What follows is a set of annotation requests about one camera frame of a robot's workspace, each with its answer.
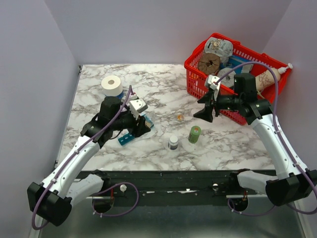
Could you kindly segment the clear jar of yellow pills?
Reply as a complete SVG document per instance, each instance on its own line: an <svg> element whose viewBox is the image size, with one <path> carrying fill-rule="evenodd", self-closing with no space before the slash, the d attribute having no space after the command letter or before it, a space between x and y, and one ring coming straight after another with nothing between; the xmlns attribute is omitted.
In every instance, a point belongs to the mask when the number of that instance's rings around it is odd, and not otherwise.
<svg viewBox="0 0 317 238"><path fill-rule="evenodd" d="M147 126L148 128L152 128L153 127L153 122L149 119L145 120L145 126Z"/></svg>

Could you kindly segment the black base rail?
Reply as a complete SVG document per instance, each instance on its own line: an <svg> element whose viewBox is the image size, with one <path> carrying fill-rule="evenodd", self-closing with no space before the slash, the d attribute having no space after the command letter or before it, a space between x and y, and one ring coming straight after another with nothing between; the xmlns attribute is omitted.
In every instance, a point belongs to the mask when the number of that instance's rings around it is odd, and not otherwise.
<svg viewBox="0 0 317 238"><path fill-rule="evenodd" d="M241 199L258 192L241 188L231 177L233 171L101 171L103 193L93 198L98 211L110 205L138 206L225 206L237 200L236 209L246 209Z"/></svg>

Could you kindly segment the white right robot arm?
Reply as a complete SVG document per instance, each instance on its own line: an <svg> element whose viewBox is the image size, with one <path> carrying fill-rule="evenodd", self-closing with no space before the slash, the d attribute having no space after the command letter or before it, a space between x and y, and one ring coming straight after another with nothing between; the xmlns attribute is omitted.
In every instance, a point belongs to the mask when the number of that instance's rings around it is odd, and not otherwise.
<svg viewBox="0 0 317 238"><path fill-rule="evenodd" d="M238 111L261 139L276 172L275 176L267 176L249 169L236 171L228 181L229 191L239 194L252 189L265 194L275 206L308 197L317 184L317 172L309 170L297 157L270 102L258 99L255 77L250 73L236 74L232 95L221 95L217 76L208 76L205 85L209 90L198 101L205 106L194 117L212 122L221 110Z"/></svg>

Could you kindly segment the cream pump lotion bottle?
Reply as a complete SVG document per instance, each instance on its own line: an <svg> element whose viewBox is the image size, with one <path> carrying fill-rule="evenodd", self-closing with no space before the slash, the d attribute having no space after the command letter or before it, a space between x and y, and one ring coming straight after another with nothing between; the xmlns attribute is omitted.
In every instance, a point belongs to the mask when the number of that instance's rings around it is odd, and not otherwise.
<svg viewBox="0 0 317 238"><path fill-rule="evenodd" d="M280 67L280 68L271 67L270 69L273 71L277 81L279 81L281 76L288 69L293 69L293 65L291 63L288 63L286 67ZM258 76L255 77L255 79L256 79L256 87L258 91L262 91L275 83L273 75L271 74L269 70L266 70L265 72L259 74Z"/></svg>

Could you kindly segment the blue packet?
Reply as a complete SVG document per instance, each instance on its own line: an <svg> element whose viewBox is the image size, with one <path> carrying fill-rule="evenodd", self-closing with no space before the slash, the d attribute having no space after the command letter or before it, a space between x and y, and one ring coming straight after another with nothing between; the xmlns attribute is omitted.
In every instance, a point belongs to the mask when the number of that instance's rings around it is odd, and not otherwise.
<svg viewBox="0 0 317 238"><path fill-rule="evenodd" d="M223 67L224 68L234 68L234 67L241 65L245 62L249 62L249 60L245 59L243 57L240 57L240 56L232 55L231 57L228 58L228 61L223 65ZM244 65L244 66L234 70L234 72L236 74L250 73L252 68L253 68L253 64L248 64L248 65Z"/></svg>

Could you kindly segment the white tape roll blue base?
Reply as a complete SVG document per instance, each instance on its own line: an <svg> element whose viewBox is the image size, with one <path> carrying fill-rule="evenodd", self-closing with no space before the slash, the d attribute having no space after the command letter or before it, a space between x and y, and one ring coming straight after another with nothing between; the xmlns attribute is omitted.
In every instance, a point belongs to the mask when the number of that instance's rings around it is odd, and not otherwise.
<svg viewBox="0 0 317 238"><path fill-rule="evenodd" d="M123 97L123 86L121 79L116 75L109 75L101 81L101 87L106 97Z"/></svg>

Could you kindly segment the green bottle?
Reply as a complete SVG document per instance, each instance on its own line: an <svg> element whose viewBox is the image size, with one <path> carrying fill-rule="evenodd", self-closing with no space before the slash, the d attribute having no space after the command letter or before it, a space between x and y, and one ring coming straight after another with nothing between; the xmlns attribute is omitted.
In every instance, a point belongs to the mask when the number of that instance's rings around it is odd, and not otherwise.
<svg viewBox="0 0 317 238"><path fill-rule="evenodd" d="M200 134L201 134L201 128L199 126L193 126L190 130L188 141L192 144L197 143Z"/></svg>

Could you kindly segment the grey cartoon printed pouch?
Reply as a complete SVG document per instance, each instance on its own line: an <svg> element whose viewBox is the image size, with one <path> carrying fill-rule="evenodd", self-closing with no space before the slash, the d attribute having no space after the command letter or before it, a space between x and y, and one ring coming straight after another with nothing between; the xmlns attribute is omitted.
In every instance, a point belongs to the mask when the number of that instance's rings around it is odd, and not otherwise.
<svg viewBox="0 0 317 238"><path fill-rule="evenodd" d="M210 37L205 43L204 53L215 54L221 63L226 64L233 55L233 44L228 40Z"/></svg>

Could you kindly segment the white bottle dark label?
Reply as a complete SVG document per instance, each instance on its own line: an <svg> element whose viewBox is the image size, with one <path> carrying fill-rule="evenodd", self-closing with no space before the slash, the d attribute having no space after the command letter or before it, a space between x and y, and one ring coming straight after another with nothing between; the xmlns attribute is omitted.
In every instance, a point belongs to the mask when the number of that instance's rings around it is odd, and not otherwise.
<svg viewBox="0 0 317 238"><path fill-rule="evenodd" d="M175 135L172 135L170 138L169 138L169 141L168 141L168 147L170 150L175 150L178 148L178 137L175 136Z"/></svg>

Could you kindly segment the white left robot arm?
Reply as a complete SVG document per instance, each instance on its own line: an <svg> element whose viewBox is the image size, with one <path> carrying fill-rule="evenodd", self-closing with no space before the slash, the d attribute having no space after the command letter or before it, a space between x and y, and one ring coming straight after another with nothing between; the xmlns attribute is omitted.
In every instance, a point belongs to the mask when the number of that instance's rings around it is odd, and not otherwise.
<svg viewBox="0 0 317 238"><path fill-rule="evenodd" d="M117 97L105 97L100 111L83 126L80 136L66 158L41 183L31 183L27 188L32 227L40 216L55 226L60 226L72 208L90 195L104 196L116 187L106 173L93 171L77 184L74 180L86 163L112 138L114 131L128 130L137 138L150 132L142 112L146 102L134 94L122 102Z"/></svg>

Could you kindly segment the red plastic basket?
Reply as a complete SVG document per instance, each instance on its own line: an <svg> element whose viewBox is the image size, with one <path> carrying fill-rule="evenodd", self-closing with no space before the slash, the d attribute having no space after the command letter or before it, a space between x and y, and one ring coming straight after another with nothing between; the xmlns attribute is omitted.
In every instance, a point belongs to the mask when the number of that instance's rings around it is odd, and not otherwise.
<svg viewBox="0 0 317 238"><path fill-rule="evenodd" d="M274 58L271 58L269 55L265 53L258 53L256 51L253 51L243 45L239 41L230 39L224 35L221 35L220 33L212 33L210 37L215 37L217 39L225 39L228 41L231 41L233 44L233 54L235 56L243 57L247 60L251 61L258 61L265 63L269 67L272 68L280 68L280 67L287 67L287 64L284 64ZM200 58L203 55L204 47L208 39L202 41L192 52L192 54L185 60L184 67L186 69L186 77L187 77L187 92L200 99L202 98L208 91L208 89L205 87L205 80L207 78L207 75L205 75L203 72L198 70L198 63L200 61ZM251 74L254 76L258 76L259 74L265 72L267 69L265 69L263 66L260 66L258 64L254 65ZM278 82L278 95L282 92L283 88L285 87L287 83L287 79L289 74L291 73L290 68L286 70L284 74L281 75L281 78ZM221 83L220 87L221 95L229 95L233 94L233 90L229 89L228 87L223 86ZM275 99L275 86L271 85L264 89L261 92L261 95L264 96L271 104L273 104ZM220 110L220 113L222 113L224 116L229 117L236 123L240 125L245 125L247 122L246 120L238 114L238 112L231 112L227 110Z"/></svg>

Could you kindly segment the grey paper roll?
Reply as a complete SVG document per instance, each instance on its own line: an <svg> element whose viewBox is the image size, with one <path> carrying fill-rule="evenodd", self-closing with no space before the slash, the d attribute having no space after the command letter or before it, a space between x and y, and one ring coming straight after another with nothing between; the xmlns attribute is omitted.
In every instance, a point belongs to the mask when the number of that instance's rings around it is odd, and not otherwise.
<svg viewBox="0 0 317 238"><path fill-rule="evenodd" d="M235 71L228 73L230 70L230 68L226 67L221 69L217 74L219 78L225 75L225 77L221 81L221 85L226 86L228 88L232 88L234 86L234 75L236 74Z"/></svg>

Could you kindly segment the teal weekly pill organizer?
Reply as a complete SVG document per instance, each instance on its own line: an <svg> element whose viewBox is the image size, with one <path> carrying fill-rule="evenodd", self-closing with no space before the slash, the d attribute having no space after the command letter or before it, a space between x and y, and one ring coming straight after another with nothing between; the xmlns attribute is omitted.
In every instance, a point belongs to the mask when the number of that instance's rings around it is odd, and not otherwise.
<svg viewBox="0 0 317 238"><path fill-rule="evenodd" d="M142 113L142 116L144 116L145 120L146 120L146 119L151 120L151 118L148 117L148 115L145 114L145 113ZM135 137L134 137L132 134L126 133L126 134L124 134L123 136L121 136L120 138L118 138L117 140L118 140L118 142L119 142L119 144L120 144L121 146L124 146L124 145L128 144L129 142L131 142L131 141L134 140L134 139L135 139Z"/></svg>

